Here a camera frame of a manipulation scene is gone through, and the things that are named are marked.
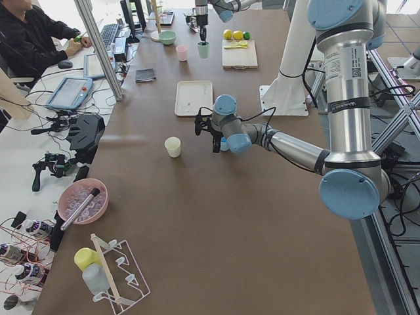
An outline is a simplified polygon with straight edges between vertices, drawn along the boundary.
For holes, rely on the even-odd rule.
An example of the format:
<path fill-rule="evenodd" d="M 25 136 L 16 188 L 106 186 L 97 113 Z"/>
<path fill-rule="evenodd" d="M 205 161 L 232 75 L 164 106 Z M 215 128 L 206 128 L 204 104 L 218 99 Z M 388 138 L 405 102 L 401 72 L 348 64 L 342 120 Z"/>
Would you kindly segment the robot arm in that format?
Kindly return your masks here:
<path fill-rule="evenodd" d="M 268 124 L 248 123 L 237 114 L 236 99 L 216 98 L 210 114 L 198 114 L 195 132 L 213 137 L 213 151 L 225 140 L 237 154 L 258 144 L 295 166 L 322 176 L 324 205 L 345 219 L 373 214 L 388 196 L 390 180 L 371 144 L 367 55 L 385 36 L 385 1 L 297 1 L 289 40 L 302 55 L 296 70 L 282 66 L 280 75 L 305 73 L 313 49 L 324 55 L 329 148 L 319 148 Z"/>
<path fill-rule="evenodd" d="M 200 46 L 206 45 L 207 39 L 207 30 L 206 26 L 208 25 L 208 4 L 210 4 L 219 18 L 224 22 L 228 22 L 232 19 L 234 13 L 245 11 L 254 3 L 259 1 L 221 1 L 221 0 L 195 0 L 195 17 L 199 29 Z"/>

